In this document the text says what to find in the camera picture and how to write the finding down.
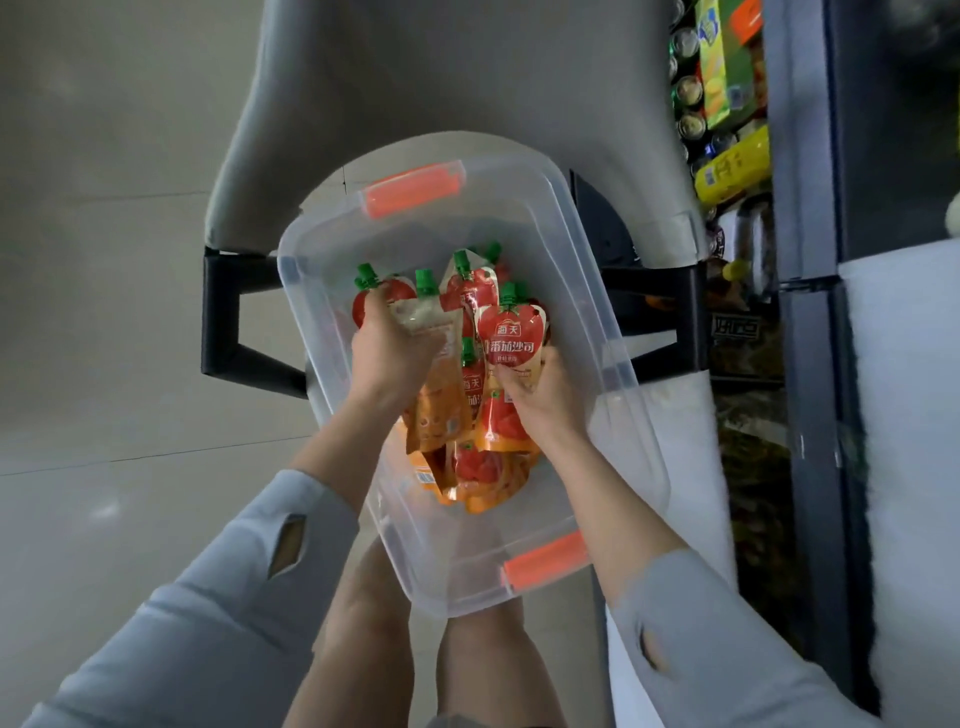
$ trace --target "leg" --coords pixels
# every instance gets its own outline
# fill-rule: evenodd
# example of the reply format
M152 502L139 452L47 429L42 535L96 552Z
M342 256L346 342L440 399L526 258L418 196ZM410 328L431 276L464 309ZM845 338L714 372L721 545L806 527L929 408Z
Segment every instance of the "leg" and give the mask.
M490 726L566 726L546 665L523 629L520 599L446 624L437 656L437 705L440 715Z
M406 728L414 692L410 602L380 539L341 581L286 728Z

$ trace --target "orange handle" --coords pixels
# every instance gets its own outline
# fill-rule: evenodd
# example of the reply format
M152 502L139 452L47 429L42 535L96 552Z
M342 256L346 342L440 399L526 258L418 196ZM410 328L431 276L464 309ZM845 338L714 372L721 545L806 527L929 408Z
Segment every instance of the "orange handle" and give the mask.
M464 165L460 162L431 164L401 172L363 191L367 214L376 219L410 207L416 207L460 192L464 183Z
M580 531L527 551L503 565L504 580L515 592L524 592L559 579L590 563Z

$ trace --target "clear plastic storage bin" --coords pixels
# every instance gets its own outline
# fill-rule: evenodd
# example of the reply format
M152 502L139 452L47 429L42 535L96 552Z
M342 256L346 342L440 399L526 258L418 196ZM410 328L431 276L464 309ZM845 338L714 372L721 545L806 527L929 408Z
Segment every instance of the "clear plastic storage bin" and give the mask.
M547 309L552 343L587 397L593 442L662 512L666 471L610 300L564 176L533 152L412 170L284 233L280 275L325 406L339 407L350 387L359 263L381 276L432 268L439 280L454 251L492 240L503 244L511 278L528 281ZM493 606L589 563L564 486L543 457L519 493L469 515L422 488L392 432L367 505L404 591L437 617Z

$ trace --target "orange pouch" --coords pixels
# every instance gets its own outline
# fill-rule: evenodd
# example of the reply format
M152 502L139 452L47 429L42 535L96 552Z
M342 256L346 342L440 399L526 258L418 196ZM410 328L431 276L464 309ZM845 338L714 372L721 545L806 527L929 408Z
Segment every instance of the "orange pouch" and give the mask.
M405 438L407 427L402 420L397 421L396 429ZM407 459L414 468L414 477L420 486L436 496L442 505L452 505L457 499L457 483L449 468L446 448L429 452L411 452Z
M460 365L462 317L454 313L443 316L445 321L415 331L416 334L439 331L446 343L430 365L416 401L403 413L407 454L442 448L469 432L473 422Z
M474 424L474 442L483 450L534 451L537 446L523 429L514 403L493 374L493 365L508 366L529 386L536 386L543 363L546 313L530 303L502 308L489 305L477 312L476 323L487 360L487 380Z

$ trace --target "beverage can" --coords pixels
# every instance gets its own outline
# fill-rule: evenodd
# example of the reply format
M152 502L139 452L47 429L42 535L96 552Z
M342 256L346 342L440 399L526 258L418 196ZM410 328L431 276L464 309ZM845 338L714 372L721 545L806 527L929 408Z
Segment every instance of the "beverage can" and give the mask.
M691 108L704 100L704 85L696 76L683 76L671 91L674 106Z
M690 61L700 53L700 39L693 28L681 28L670 37L670 50L677 62Z
M686 15L686 2L684 0L673 0L670 3L670 27L673 28L683 20L684 15Z
M707 133L707 120L699 113L688 111L677 121L677 132L681 139L696 141Z

